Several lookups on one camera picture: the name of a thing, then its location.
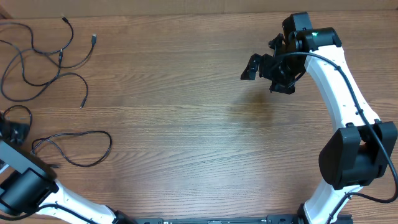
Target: table surface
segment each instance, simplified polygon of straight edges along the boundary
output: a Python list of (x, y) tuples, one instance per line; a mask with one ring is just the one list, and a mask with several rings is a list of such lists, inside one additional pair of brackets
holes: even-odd
[[(295, 213), (314, 192), (321, 175), (318, 154), (331, 138), (330, 117), (314, 81), (305, 75), (296, 93), (269, 93), (269, 80), (239, 80), (250, 56), (271, 53), (267, 43), (282, 32), (290, 13), (203, 16), (91, 17), (70, 19), (75, 37), (64, 65), (90, 60), (77, 72), (88, 82), (65, 77), (36, 100), (23, 103), (34, 115), (24, 149), (33, 139), (56, 133), (105, 130), (112, 153), (91, 168), (67, 163), (50, 145), (39, 157), (60, 164), (58, 178), (69, 189), (131, 217), (263, 217)], [(365, 99), (383, 121), (398, 121), (398, 12), (312, 12), (314, 28), (334, 27), (347, 63)], [(70, 38), (61, 19), (22, 20), (42, 50)], [(29, 33), (1, 27), (0, 39), (29, 47)], [(16, 51), (0, 45), (0, 70)], [(56, 71), (45, 57), (26, 53), (28, 80), (46, 82)], [(22, 81), (14, 63), (5, 92), (28, 98), (40, 88)], [(1, 109), (16, 103), (0, 97)], [(21, 121), (22, 110), (9, 114)], [(100, 134), (60, 138), (75, 162), (99, 158), (108, 139)], [(393, 153), (398, 164), (398, 153)], [(389, 171), (363, 192), (388, 198)], [(343, 213), (358, 223), (396, 223), (398, 202), (362, 198)], [(63, 223), (34, 216), (23, 223)]]

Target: wooden tabletop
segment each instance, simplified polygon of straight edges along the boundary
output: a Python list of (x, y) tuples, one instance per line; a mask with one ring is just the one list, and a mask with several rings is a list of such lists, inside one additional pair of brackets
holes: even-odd
[[(67, 163), (50, 145), (39, 152), (61, 164), (60, 181), (72, 191), (131, 217), (263, 217), (295, 213), (321, 175), (318, 155), (331, 138), (330, 117), (314, 81), (305, 75), (296, 93), (269, 93), (269, 80), (241, 81), (254, 53), (282, 32), (286, 13), (203, 16), (91, 17), (69, 19), (75, 37), (64, 65), (93, 55), (77, 72), (90, 89), (80, 110), (84, 83), (65, 77), (36, 100), (23, 103), (34, 116), (24, 149), (33, 139), (62, 132), (105, 130), (112, 153), (91, 168)], [(398, 12), (312, 12), (314, 28), (334, 27), (365, 99), (383, 121), (398, 122)], [(35, 46), (60, 49), (70, 38), (61, 19), (22, 20)], [(4, 27), (0, 39), (28, 48), (26, 29)], [(0, 71), (16, 51), (0, 45)], [(41, 83), (57, 72), (45, 57), (25, 54), (28, 80)], [(28, 98), (40, 88), (22, 81), (14, 63), (5, 92)], [(15, 105), (0, 96), (1, 109)], [(11, 119), (25, 116), (15, 110)], [(75, 162), (99, 158), (108, 139), (100, 134), (60, 138)], [(398, 152), (392, 155), (398, 164)], [(363, 192), (394, 193), (389, 170)], [(382, 205), (352, 199), (342, 213), (358, 223), (396, 223), (398, 202)], [(21, 223), (63, 223), (34, 216)]]

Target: wall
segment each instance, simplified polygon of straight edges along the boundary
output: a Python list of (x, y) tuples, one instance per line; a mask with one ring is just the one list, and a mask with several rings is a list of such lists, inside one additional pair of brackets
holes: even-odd
[(397, 9), (398, 0), (1, 0), (13, 18)]

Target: wooden table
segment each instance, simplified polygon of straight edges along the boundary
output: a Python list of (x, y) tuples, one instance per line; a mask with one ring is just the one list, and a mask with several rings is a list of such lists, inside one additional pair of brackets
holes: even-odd
[[(65, 77), (36, 100), (23, 103), (34, 115), (24, 146), (61, 132), (102, 129), (114, 139), (110, 156), (92, 168), (67, 163), (52, 146), (39, 156), (61, 164), (58, 178), (69, 189), (132, 217), (263, 217), (295, 213), (317, 187), (318, 154), (333, 131), (314, 81), (305, 75), (293, 95), (269, 93), (270, 81), (239, 80), (253, 53), (271, 53), (267, 43), (282, 32), (290, 13), (205, 16), (91, 17), (70, 19), (75, 38), (64, 65), (89, 51), (73, 70), (88, 82)], [(312, 12), (314, 28), (334, 27), (350, 70), (383, 121), (398, 122), (398, 12)], [(59, 49), (70, 38), (61, 19), (23, 20), (35, 45)], [(1, 27), (0, 38), (29, 47), (29, 33)], [(16, 54), (0, 45), (0, 70)], [(46, 82), (56, 66), (28, 53), (26, 75)], [(14, 98), (37, 93), (22, 82), (20, 65), (5, 90)], [(2, 109), (15, 103), (0, 97)], [(15, 110), (11, 119), (23, 111)], [(76, 162), (90, 163), (106, 150), (102, 135), (58, 139)], [(393, 153), (398, 164), (398, 152)], [(390, 197), (389, 171), (363, 192)], [(343, 213), (358, 223), (396, 223), (398, 202), (381, 205), (361, 198)], [(21, 223), (63, 223), (34, 216)]]

